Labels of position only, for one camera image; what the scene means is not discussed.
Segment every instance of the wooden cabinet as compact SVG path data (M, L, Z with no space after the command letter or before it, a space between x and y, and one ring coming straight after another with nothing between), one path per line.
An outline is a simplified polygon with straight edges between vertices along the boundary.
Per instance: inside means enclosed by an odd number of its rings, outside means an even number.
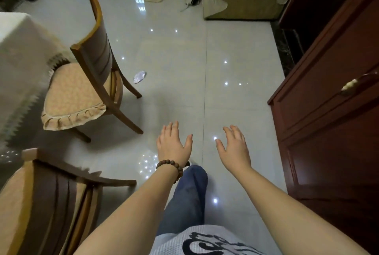
M347 0L268 104L288 193L379 253L379 0Z

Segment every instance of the black graphic print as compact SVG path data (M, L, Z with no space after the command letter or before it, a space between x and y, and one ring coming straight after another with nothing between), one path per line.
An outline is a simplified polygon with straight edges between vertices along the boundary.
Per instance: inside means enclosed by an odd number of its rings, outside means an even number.
M189 238L190 239L187 239L183 242L183 253L185 255L264 255L264 253L258 251L254 247L245 245L244 243L230 243L224 238L216 235L192 232L189 235ZM195 253L193 251L195 247L194 244L196 244L195 246L198 251L201 250L201 253Z

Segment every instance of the wooden bead bracelet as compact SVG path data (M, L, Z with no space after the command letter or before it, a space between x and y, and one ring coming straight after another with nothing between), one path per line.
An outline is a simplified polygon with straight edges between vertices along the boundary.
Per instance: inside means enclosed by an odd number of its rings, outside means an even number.
M164 164L171 164L172 166L175 166L176 169L179 171L179 175L178 175L178 178L176 179L176 181L179 180L180 177L183 176L183 168L179 166L179 164L175 163L175 161L171 160L162 160L160 161L158 164L157 164L157 168L160 167L161 165L164 165Z

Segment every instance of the chair leg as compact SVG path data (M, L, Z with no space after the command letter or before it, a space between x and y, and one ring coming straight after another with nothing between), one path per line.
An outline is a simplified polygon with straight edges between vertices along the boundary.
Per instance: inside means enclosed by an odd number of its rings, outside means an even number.
M80 140L83 140L85 143L90 143L91 138L89 138L87 135L85 135L83 132L79 131L76 127L67 129L69 132L71 132L75 137L77 137Z
M141 128L139 128L137 125L135 125L129 118L127 118L125 116L125 114L123 114L121 112L120 109L116 109L114 111L112 111L112 113L119 119L121 120L126 126L128 126L130 129L132 129L135 133L138 133L138 134L143 134L143 131Z
M124 86L132 93L134 94L137 98L142 97L142 94L140 94L131 84L126 80L126 78L121 74L122 78L122 83Z

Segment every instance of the chair seat cushion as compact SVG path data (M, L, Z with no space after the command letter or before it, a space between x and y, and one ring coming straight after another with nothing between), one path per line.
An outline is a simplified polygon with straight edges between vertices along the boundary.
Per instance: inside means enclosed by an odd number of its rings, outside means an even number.
M112 72L104 83L111 94ZM45 130L63 130L99 118L107 107L78 63L58 68L45 97L42 122Z

